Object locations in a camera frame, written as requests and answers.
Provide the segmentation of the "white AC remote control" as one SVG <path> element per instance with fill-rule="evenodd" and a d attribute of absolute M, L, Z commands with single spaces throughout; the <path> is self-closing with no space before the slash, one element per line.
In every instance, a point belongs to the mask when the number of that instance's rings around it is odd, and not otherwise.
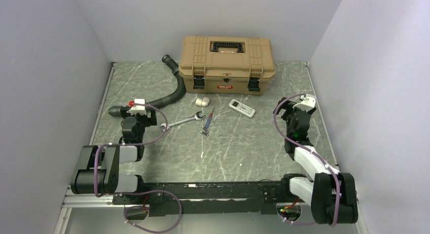
<path fill-rule="evenodd" d="M 248 118 L 252 118 L 255 114 L 255 110 L 241 102 L 239 102 L 238 100 L 232 99 L 229 103 L 229 107 L 232 108 L 233 110 L 247 116 Z"/>

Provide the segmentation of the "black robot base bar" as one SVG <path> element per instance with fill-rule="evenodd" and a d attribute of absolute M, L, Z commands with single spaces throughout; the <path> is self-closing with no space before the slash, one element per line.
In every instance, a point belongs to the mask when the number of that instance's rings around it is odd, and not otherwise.
<path fill-rule="evenodd" d="M 146 182 L 137 194 L 117 194 L 114 205 L 145 206 L 149 216 L 170 214 L 260 213 L 276 214 L 301 201 L 287 191 L 284 180 L 242 182 Z"/>

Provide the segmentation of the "white pipe elbow fitting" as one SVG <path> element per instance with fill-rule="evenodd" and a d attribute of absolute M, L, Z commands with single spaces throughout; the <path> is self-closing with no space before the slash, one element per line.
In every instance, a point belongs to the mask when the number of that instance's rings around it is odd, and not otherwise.
<path fill-rule="evenodd" d="M 197 106 L 201 106 L 201 107 L 207 107 L 210 103 L 210 99 L 207 97 L 203 97 L 203 98 L 196 98 L 195 100 L 195 104 Z"/>

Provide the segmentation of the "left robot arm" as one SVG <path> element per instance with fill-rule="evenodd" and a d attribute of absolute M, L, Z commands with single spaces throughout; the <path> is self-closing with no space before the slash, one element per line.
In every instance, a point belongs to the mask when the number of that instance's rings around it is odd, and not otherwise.
<path fill-rule="evenodd" d="M 154 142 L 144 143 L 143 139 L 146 128 L 157 124 L 157 109 L 147 105 L 145 112 L 129 112 L 133 108 L 134 106 L 126 107 L 123 110 L 122 138 L 118 143 L 85 145 L 81 148 L 70 181 L 74 194 L 94 194 L 100 197 L 126 192 L 126 198 L 134 204 L 145 199 L 146 190 L 138 184 L 139 177 L 121 177 L 119 166 L 121 163 L 140 161 L 145 146 Z"/>

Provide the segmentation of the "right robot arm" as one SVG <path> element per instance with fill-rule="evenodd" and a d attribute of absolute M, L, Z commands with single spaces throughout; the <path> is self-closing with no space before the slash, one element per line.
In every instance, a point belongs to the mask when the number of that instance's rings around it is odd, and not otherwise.
<path fill-rule="evenodd" d="M 316 224 L 355 224 L 359 218 L 355 179 L 350 173 L 342 173 L 328 163 L 315 149 L 308 137 L 310 119 L 316 111 L 316 98 L 310 94 L 298 94 L 299 102 L 292 97 L 281 98 L 273 111 L 281 118 L 286 130 L 277 123 L 275 128 L 284 138 L 284 148 L 289 157 L 298 163 L 306 175 L 286 176 L 286 183 L 279 188 L 285 201 L 295 197 L 303 200 L 311 210 Z"/>

